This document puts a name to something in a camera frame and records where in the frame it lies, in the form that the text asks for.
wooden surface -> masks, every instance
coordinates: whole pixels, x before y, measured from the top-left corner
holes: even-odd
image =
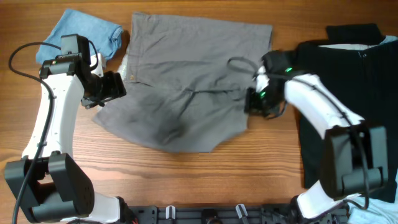
[[[40,85],[9,71],[18,46],[43,41],[69,7],[131,30],[134,11],[198,16],[274,25],[273,48],[325,38],[325,26],[375,22],[398,35],[397,1],[135,1],[27,0],[0,4],[0,224],[10,223],[15,198],[4,181],[6,162],[18,160],[32,133]],[[117,69],[124,50],[109,62]],[[15,68],[37,74],[37,47],[23,50]],[[288,202],[303,192],[303,168],[294,111],[272,121],[250,118],[249,129],[210,154],[167,154],[140,147],[92,122],[96,110],[80,108],[73,139],[74,158],[95,190],[121,196],[130,205],[184,206]],[[26,223],[23,214],[20,223]]]

folded blue towel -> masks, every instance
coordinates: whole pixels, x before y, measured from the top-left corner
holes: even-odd
[[[61,46],[62,35],[79,34],[91,40],[97,51],[106,60],[109,60],[121,46],[122,32],[123,28],[121,25],[98,19],[73,9],[67,9],[44,42]],[[91,45],[90,53],[91,55],[95,54]],[[36,62],[41,64],[44,60],[54,59],[59,54],[59,50],[41,45],[36,54]]]

black fabric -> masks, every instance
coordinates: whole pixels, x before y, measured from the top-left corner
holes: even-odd
[[[327,26],[326,33],[336,44],[377,45],[384,39],[376,24]]]
[[[349,109],[387,129],[389,181],[371,198],[394,202],[398,169],[398,41],[364,51],[341,50],[302,43],[295,65],[316,73],[322,83]],[[307,119],[300,120],[304,186],[318,178],[323,142]]]

gray cloth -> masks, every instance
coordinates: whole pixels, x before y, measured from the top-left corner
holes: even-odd
[[[128,141],[169,152],[210,152],[247,128],[252,76],[229,58],[259,62],[272,26],[134,13],[127,58],[127,95],[94,121]]]

black base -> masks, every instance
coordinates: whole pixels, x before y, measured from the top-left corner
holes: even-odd
[[[288,224],[286,218],[279,215],[279,212],[286,207],[286,204],[270,204],[258,207],[246,207],[248,221],[250,224]],[[165,208],[156,206],[129,207],[137,215],[139,224],[169,224],[170,220],[165,219]],[[176,208],[176,220],[174,224],[202,224],[202,211],[214,209],[218,218],[224,224],[241,224],[235,207],[199,207],[199,208]],[[347,224],[348,218],[345,209],[337,209],[327,214],[321,220],[310,222],[311,224]]]

